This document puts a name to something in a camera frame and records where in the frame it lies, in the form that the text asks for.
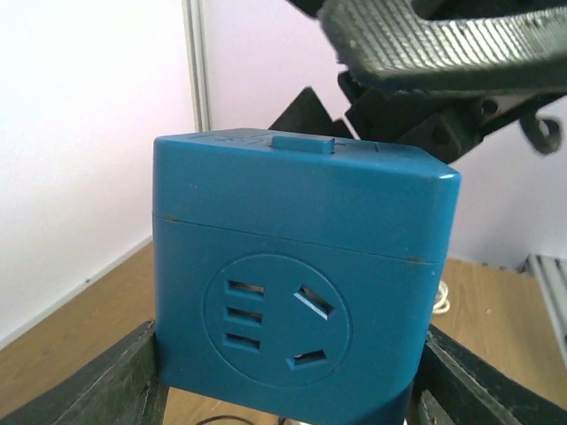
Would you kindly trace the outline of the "blue cube socket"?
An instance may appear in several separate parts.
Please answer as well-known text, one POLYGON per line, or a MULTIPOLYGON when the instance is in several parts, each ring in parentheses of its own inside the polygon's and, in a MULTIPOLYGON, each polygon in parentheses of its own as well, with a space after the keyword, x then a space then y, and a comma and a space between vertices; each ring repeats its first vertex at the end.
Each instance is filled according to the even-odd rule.
POLYGON ((401 424, 460 185, 413 146, 158 137, 160 379, 310 424, 401 424))

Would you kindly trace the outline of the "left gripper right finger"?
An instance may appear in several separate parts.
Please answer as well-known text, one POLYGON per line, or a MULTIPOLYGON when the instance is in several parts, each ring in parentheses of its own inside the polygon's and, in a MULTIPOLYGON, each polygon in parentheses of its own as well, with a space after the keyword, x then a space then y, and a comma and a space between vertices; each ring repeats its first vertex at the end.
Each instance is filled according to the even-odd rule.
POLYGON ((408 424, 564 424, 566 411, 429 326, 408 424))

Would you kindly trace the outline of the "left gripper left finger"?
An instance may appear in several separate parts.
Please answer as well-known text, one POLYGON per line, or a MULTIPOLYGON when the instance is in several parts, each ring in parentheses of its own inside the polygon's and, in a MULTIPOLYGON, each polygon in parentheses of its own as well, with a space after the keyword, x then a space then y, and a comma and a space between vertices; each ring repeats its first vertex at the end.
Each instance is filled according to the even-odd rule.
POLYGON ((167 386, 159 381, 155 322, 146 321, 3 424, 161 424, 167 386))

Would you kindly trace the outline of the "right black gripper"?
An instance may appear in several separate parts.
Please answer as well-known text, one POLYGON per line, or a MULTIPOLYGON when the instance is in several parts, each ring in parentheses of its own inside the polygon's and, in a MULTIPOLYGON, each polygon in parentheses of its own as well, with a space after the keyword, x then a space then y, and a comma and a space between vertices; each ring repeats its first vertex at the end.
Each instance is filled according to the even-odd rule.
POLYGON ((539 114, 561 94, 425 98, 377 89, 425 96, 564 91, 565 7, 427 20, 410 1, 327 1, 317 18, 350 72, 338 75, 350 107, 334 120, 306 87, 271 129, 412 145, 447 164, 513 123, 539 154, 561 148, 560 120, 539 114))

